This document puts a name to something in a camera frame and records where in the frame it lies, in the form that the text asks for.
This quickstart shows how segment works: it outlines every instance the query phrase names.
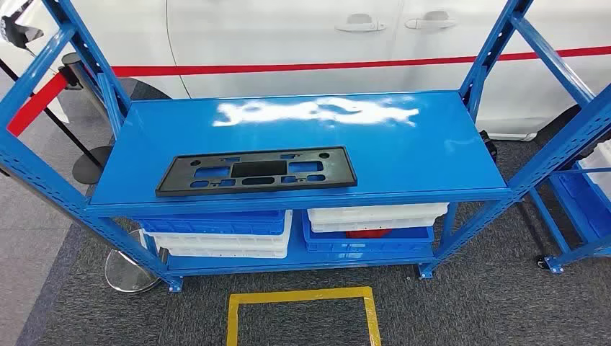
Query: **black panel with holes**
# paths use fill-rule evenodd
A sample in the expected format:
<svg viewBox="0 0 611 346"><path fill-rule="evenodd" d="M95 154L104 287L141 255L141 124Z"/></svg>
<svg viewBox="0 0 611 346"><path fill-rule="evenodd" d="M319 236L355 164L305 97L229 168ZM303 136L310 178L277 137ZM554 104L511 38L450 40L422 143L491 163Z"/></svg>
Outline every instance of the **black panel with holes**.
<svg viewBox="0 0 611 346"><path fill-rule="evenodd" d="M176 156L157 197L349 187L357 184L342 146Z"/></svg>

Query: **stanchion base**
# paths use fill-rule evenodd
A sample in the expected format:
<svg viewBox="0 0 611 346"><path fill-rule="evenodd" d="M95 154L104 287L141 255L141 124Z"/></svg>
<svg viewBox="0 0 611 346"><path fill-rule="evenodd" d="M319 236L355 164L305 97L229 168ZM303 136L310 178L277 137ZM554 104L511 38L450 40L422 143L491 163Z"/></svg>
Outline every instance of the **stanchion base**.
<svg viewBox="0 0 611 346"><path fill-rule="evenodd" d="M102 164L106 165L108 156L112 150L111 146L100 146L92 149L92 155ZM102 169L96 166L86 155L82 155L72 166L72 176L77 182L85 185L97 184L102 176Z"/></svg>
<svg viewBox="0 0 611 346"><path fill-rule="evenodd" d="M140 241L140 230L130 232L130 236ZM119 292L132 294L146 292L161 281L117 250L111 250L108 254L104 275L110 287Z"/></svg>

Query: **red stripe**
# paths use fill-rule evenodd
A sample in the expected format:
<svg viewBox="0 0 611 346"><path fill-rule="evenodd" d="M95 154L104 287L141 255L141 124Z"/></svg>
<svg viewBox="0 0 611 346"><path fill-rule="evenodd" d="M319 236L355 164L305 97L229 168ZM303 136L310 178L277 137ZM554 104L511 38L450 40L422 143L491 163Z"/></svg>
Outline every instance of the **red stripe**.
<svg viewBox="0 0 611 346"><path fill-rule="evenodd" d="M601 56L611 54L611 46L557 50L562 57ZM510 53L499 57L500 61L537 59L537 54ZM119 77L136 76L175 76L190 74L234 74L249 72L325 70L333 68L364 68L438 65L442 63L472 63L475 56L458 56L453 58L430 58L394 61L361 61L354 63L296 63L282 65L224 65L224 66L116 66L112 69ZM56 74L35 96L31 97L13 117L7 129L18 136L66 87L66 80Z"/></svg>
<svg viewBox="0 0 611 346"><path fill-rule="evenodd" d="M25 102L25 105L19 109L19 112L13 117L6 129L13 136L17 137L20 135L67 84L61 74L56 74L37 94L32 95Z"/></svg>
<svg viewBox="0 0 611 346"><path fill-rule="evenodd" d="M576 48L557 50L563 57L570 56L600 56L611 54L611 46ZM537 59L537 54L509 53L499 57L501 61ZM112 69L119 77L134 76L174 76L193 74L239 74L252 72L278 72L302 70L327 70L335 68L365 68L365 67L392 67L392 66L418 66L438 65L443 63L472 63L475 56L457 56L452 58L428 58L390 61L358 61L351 63L293 63L280 65L218 65L218 66L115 66Z"/></svg>

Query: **caster wheel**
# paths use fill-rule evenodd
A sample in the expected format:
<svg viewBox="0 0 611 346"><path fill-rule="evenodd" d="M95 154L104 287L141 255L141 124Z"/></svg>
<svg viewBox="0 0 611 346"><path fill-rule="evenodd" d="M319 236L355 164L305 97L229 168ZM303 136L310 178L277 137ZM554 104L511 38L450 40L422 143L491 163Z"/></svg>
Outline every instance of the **caster wheel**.
<svg viewBox="0 0 611 346"><path fill-rule="evenodd" d="M541 269L545 269L545 270L549 270L550 267L548 266L548 263L545 261L545 256L538 256L537 258L535 258L535 261L537 262L537 266Z"/></svg>

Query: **white car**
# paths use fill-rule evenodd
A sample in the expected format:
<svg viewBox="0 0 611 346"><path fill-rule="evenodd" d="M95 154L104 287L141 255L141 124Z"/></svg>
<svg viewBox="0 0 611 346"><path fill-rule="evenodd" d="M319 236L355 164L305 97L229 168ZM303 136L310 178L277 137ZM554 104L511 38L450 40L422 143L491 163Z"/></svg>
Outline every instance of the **white car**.
<svg viewBox="0 0 611 346"><path fill-rule="evenodd" d="M55 22L40 0L0 1L0 15L44 35ZM172 98L457 89L505 0L73 0L112 66L206 66L417 61L411 66L138 77ZM611 1L535 0L527 18L598 93L611 81ZM514 35L486 80L477 127L528 141L575 104ZM3 42L17 73L32 56ZM50 74L56 71L61 63Z"/></svg>

